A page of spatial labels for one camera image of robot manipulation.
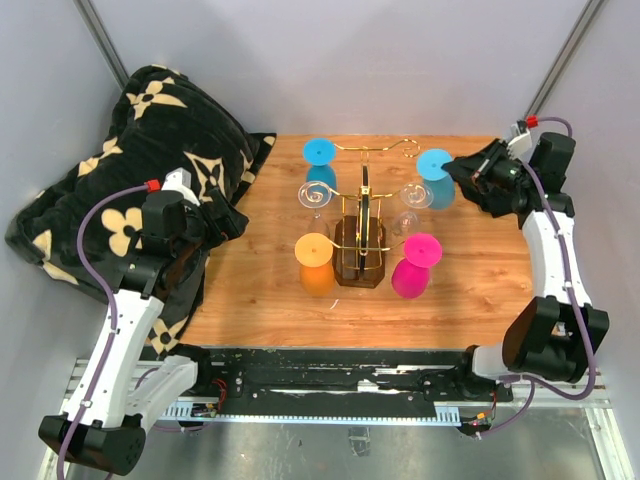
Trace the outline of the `blue wine glass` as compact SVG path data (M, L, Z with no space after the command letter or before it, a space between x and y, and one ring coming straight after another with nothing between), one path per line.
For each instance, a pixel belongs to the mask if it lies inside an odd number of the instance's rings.
M331 166L337 154L337 148L327 138L313 138L302 150L304 160L309 164L307 182L322 182L337 191L337 176Z
M418 174L422 177L424 185L433 193L431 209L445 210L454 202L454 181L443 169L443 166L452 160L452 156L446 150L429 149L416 161Z

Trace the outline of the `pink wine glass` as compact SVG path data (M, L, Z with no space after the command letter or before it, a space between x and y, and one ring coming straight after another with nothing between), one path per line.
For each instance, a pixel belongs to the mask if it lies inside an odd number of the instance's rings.
M443 248L433 235L416 233L404 243L403 253L403 259L392 274L391 284L400 297L417 298L426 290L430 270L442 259Z

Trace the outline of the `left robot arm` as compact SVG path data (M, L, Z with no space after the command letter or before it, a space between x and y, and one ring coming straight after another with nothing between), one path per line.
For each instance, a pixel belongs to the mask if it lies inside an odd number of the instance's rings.
M142 228L118 266L114 286L91 264L85 252L90 221L113 201L144 193ZM146 438L164 411L180 395L218 393L210 407L217 414L228 397L228 383L215 371L202 347L177 344L161 365L129 382L147 335L161 316L187 265L200 273L212 248L243 234L247 218L218 188L199 199L181 183L149 181L98 201L82 219L76 247L79 259L107 297L104 324L83 376L64 410L44 417L40 439L57 454L56 478L69 464L129 474Z

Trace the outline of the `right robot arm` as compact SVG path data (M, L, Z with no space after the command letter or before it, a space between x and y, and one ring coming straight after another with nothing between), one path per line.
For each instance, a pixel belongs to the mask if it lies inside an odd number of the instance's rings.
M576 142L544 132L527 162L517 142L495 139L443 166L482 211L494 218L516 216L532 270L533 298L502 342L470 347L467 365L454 373L454 390L466 400L486 392L489 380L516 374L567 383L593 376L595 353L609 329L608 314L593 306L580 278L575 209L562 191Z

